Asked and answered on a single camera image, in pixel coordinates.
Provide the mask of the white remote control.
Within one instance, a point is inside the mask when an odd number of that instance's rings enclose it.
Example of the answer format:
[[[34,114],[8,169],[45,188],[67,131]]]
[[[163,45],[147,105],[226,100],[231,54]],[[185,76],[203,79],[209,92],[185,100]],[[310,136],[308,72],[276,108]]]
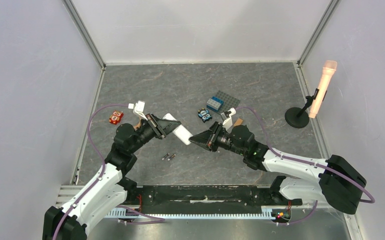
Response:
[[[170,113],[167,113],[163,116],[164,120],[177,121]],[[180,124],[175,130],[172,132],[179,140],[181,140],[186,146],[191,144],[190,138],[193,134],[187,130],[185,126]]]

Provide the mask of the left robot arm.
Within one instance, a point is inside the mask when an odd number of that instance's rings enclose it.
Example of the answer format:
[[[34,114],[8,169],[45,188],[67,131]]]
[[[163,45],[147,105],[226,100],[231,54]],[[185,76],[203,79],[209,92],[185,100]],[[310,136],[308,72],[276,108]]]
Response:
[[[137,161],[135,152],[153,138],[163,139],[182,124],[147,114],[135,128],[123,123],[116,129],[111,150],[95,176],[61,207],[44,215],[42,239],[86,240],[96,225],[117,205],[132,204],[136,182],[126,177]]]

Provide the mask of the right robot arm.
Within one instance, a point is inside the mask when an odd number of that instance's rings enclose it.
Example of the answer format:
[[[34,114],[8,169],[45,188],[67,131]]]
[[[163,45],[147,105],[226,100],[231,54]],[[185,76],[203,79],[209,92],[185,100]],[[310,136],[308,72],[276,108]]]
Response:
[[[191,136],[189,141],[207,151],[223,148],[241,155],[253,170],[281,173],[281,181],[269,190],[269,198],[275,204],[311,199],[354,215],[363,201],[366,179],[339,155],[328,159],[288,155],[257,141],[245,125],[237,125],[228,132],[218,122]]]

